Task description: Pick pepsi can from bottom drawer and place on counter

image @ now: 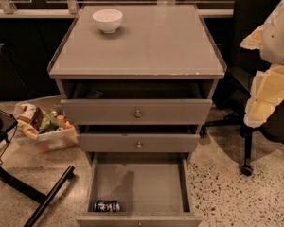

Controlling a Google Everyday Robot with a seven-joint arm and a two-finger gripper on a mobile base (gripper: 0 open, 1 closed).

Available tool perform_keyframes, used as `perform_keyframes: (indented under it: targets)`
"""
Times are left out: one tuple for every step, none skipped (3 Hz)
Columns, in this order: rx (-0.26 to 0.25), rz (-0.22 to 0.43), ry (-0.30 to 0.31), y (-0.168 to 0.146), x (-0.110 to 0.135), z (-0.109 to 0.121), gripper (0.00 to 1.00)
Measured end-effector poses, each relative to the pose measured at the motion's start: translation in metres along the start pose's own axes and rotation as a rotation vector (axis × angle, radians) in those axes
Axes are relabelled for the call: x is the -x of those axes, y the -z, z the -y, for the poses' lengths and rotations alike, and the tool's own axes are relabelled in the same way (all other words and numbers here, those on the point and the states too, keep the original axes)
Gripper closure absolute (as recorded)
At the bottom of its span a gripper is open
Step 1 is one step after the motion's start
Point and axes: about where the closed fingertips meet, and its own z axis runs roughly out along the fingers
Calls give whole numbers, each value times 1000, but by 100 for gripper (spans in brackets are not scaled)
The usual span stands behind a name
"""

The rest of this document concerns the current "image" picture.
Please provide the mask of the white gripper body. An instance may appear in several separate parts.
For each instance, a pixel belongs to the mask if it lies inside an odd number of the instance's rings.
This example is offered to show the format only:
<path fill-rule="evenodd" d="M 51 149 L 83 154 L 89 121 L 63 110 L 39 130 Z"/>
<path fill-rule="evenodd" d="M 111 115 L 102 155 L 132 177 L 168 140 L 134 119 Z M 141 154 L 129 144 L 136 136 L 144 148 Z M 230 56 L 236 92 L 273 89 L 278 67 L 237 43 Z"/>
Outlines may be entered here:
<path fill-rule="evenodd" d="M 284 100 L 284 65 L 273 64 L 264 74 L 256 102 L 276 107 Z"/>

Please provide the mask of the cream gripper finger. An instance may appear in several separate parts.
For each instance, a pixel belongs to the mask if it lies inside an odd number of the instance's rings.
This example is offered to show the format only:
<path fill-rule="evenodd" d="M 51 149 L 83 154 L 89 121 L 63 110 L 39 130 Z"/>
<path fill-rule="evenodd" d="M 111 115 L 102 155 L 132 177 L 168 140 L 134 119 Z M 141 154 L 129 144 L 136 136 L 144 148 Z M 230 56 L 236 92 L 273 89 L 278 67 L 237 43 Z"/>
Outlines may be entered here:
<path fill-rule="evenodd" d="M 260 49 L 262 32 L 263 26 L 257 27 L 250 35 L 241 41 L 240 46 L 249 50 Z"/>
<path fill-rule="evenodd" d="M 245 107 L 244 124 L 251 128 L 258 128 L 267 122 L 267 119 L 275 111 L 273 102 L 251 97 Z"/>

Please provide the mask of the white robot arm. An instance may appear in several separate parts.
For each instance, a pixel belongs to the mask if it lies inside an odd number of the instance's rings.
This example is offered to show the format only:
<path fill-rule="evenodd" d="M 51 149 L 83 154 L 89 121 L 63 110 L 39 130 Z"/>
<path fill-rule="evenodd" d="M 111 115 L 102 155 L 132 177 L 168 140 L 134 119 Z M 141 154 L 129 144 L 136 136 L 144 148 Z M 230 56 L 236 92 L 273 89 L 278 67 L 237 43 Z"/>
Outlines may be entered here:
<path fill-rule="evenodd" d="M 260 57 L 271 64 L 265 72 L 256 72 L 245 106 L 244 124 L 258 128 L 284 100 L 284 0 L 261 26 L 241 41 L 240 46 L 258 49 Z"/>

